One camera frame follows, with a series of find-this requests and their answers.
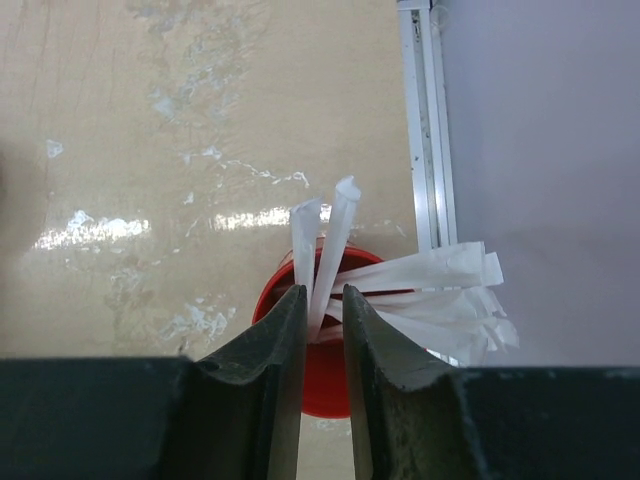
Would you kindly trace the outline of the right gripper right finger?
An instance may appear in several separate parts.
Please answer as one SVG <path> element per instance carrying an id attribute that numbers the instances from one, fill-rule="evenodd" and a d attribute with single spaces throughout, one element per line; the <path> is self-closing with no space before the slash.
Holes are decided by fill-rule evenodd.
<path id="1" fill-rule="evenodd" d="M 456 368 L 354 287 L 343 329 L 359 479 L 635 479 L 635 367 Z"/>

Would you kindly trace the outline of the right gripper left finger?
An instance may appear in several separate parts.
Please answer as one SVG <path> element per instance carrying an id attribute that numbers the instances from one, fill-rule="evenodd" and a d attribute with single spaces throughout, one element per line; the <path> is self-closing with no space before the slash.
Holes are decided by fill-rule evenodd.
<path id="1" fill-rule="evenodd" d="M 307 294 L 207 357 L 7 359 L 5 479 L 292 479 Z"/>

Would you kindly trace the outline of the single white straw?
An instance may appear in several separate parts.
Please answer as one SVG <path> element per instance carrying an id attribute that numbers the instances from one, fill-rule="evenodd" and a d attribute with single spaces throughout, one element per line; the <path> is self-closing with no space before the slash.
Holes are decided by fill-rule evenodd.
<path id="1" fill-rule="evenodd" d="M 336 184 L 328 230 L 311 296 L 308 343 L 315 343 L 318 339 L 360 199 L 361 190 L 357 187 L 352 175 L 344 177 Z"/>

